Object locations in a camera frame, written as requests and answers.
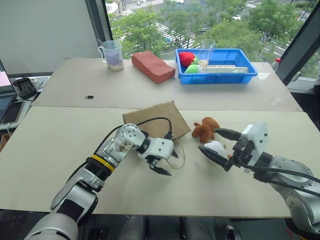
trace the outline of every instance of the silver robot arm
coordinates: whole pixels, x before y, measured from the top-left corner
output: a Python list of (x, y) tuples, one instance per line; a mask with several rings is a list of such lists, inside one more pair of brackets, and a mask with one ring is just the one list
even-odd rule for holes
[(132, 123), (121, 126), (115, 137), (105, 139), (91, 157), (78, 167), (54, 197), (51, 212), (43, 217), (28, 233), (25, 240), (77, 240), (78, 226), (95, 209), (99, 192), (106, 179), (123, 161), (130, 149), (146, 158), (151, 170), (170, 175), (157, 167), (160, 159), (175, 155), (170, 139), (152, 138)]
[(225, 128), (215, 132), (237, 141), (232, 157), (226, 159), (205, 146), (199, 146), (201, 152), (227, 172), (233, 165), (244, 167), (247, 173), (253, 171), (255, 179), (269, 183), (283, 197), (297, 233), (308, 239), (319, 239), (320, 180), (313, 177), (311, 170), (298, 161), (264, 152), (269, 135), (263, 122), (248, 125), (242, 133)]

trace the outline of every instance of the blue plastic tray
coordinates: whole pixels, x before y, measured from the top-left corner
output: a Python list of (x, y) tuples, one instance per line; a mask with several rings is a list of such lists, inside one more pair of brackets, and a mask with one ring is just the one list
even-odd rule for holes
[(201, 49), (177, 48), (175, 50), (176, 63), (179, 69), (181, 84), (247, 84), (258, 72), (251, 64), (241, 49), (216, 48), (210, 58), (209, 65), (235, 65), (236, 67), (247, 67), (247, 73), (185, 73), (186, 67), (181, 66), (179, 53), (191, 52), (196, 56)]

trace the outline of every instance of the laptop keyboard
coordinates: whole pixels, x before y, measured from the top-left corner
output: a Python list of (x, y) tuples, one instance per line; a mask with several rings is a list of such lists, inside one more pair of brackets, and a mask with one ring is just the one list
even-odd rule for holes
[(0, 98), (0, 110), (5, 110), (11, 101), (11, 96)]

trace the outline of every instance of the red plush toy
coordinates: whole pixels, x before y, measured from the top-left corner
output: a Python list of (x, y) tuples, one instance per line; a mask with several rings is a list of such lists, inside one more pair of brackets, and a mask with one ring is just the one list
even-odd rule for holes
[(192, 52), (180, 52), (179, 53), (180, 63), (184, 67), (189, 67), (193, 62), (196, 61), (196, 56)]

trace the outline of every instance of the paper bag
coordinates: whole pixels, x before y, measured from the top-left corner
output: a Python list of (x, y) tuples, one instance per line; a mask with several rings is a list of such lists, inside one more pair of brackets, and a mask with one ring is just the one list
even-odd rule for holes
[[(125, 124), (138, 124), (147, 119), (166, 117), (170, 119), (172, 123), (172, 139), (179, 138), (191, 131), (173, 101), (160, 103), (145, 109), (125, 113), (122, 116)], [(144, 123), (140, 125), (139, 128), (149, 133), (150, 137), (163, 138), (169, 130), (169, 123), (165, 119), (157, 119)]]

